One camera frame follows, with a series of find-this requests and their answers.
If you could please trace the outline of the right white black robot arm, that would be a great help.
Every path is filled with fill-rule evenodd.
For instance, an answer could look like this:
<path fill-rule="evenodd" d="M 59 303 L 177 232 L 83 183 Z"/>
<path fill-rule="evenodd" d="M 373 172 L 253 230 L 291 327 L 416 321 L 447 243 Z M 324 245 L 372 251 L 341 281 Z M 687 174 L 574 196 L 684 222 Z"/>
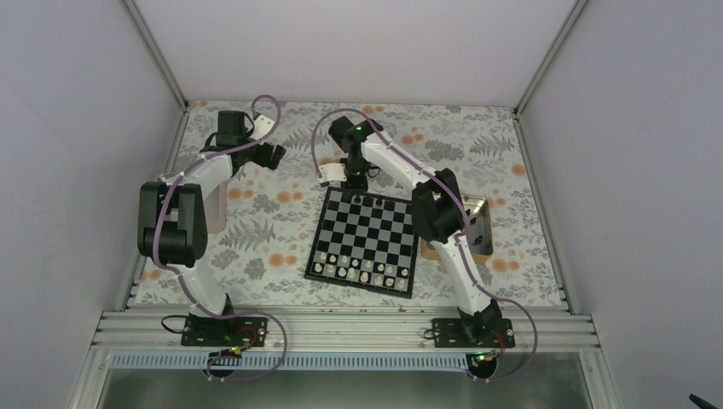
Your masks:
<path fill-rule="evenodd" d="M 328 134 L 346 157 L 340 165 L 322 165 L 318 181 L 339 181 L 344 190 L 366 192 L 367 171 L 374 164 L 411 193 L 416 233 L 432 245 L 454 277 L 462 336 L 471 346 L 482 347 L 493 338 L 502 312 L 473 271 L 467 236 L 471 218 L 461 203 L 454 172 L 434 170 L 412 157 L 370 118 L 353 124 L 342 116 L 332 121 Z"/>

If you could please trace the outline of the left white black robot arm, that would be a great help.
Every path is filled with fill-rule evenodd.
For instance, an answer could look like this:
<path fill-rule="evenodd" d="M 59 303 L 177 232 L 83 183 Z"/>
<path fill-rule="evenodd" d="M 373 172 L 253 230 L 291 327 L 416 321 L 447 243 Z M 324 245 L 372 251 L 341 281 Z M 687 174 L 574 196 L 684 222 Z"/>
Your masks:
<path fill-rule="evenodd" d="M 286 150 L 266 143 L 277 123 L 260 113 L 221 111 L 217 132 L 197 159 L 177 174 L 141 186 L 137 248 L 160 269 L 172 272 L 190 302 L 190 313 L 207 318 L 204 334 L 217 345 L 237 333 L 227 293 L 204 256 L 209 231 L 206 212 L 223 203 L 226 182 L 248 163 L 274 170 Z"/>

